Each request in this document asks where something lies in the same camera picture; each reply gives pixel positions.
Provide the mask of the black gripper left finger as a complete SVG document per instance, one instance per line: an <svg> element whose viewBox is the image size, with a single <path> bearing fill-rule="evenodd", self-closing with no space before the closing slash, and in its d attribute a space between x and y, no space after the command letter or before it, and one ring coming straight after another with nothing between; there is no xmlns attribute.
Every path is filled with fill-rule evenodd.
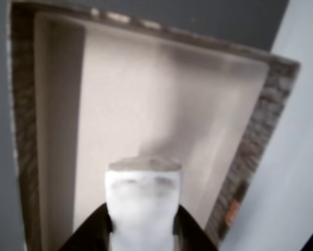
<svg viewBox="0 0 313 251"><path fill-rule="evenodd" d="M100 250L110 248L113 224L107 204L99 206L58 250Z"/></svg>

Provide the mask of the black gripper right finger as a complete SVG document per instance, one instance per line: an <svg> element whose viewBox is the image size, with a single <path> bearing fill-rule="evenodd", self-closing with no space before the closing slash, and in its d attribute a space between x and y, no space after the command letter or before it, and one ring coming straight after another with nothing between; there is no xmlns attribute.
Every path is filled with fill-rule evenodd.
<svg viewBox="0 0 313 251"><path fill-rule="evenodd" d="M218 249L191 214L181 205L174 218L173 234L178 237L179 250L217 251Z"/></svg>

